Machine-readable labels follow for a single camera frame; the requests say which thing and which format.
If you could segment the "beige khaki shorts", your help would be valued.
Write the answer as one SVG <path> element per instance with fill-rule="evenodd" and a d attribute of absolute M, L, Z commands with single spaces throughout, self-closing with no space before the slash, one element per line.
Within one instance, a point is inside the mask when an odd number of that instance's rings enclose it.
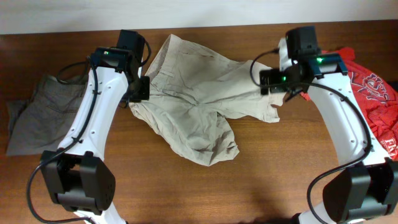
<path fill-rule="evenodd" d="M 230 161 L 239 149 L 229 119 L 280 120 L 284 94 L 262 95 L 250 77 L 267 68 L 171 34 L 146 72 L 149 100 L 129 107 L 179 156 L 203 166 Z"/>

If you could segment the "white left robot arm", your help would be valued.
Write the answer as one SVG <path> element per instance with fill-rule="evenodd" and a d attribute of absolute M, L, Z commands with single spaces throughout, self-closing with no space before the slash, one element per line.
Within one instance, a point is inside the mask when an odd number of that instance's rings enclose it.
<path fill-rule="evenodd" d="M 76 117 L 56 151 L 44 151 L 41 170 L 51 201 L 87 223 L 124 223 L 113 203 L 116 179 L 104 163 L 105 143 L 121 100 L 147 100 L 140 71 L 143 47 L 98 47 L 88 57 L 88 83 Z"/>

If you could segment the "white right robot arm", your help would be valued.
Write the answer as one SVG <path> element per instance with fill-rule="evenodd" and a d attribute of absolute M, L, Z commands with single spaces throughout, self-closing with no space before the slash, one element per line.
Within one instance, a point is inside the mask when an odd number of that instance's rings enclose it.
<path fill-rule="evenodd" d="M 291 223 L 362 223 L 397 207 L 397 162 L 377 142 L 354 97 L 348 70 L 338 54 L 289 54 L 280 67 L 260 72 L 263 93 L 303 91 L 319 110 L 339 165 L 314 178 L 309 210 Z"/>

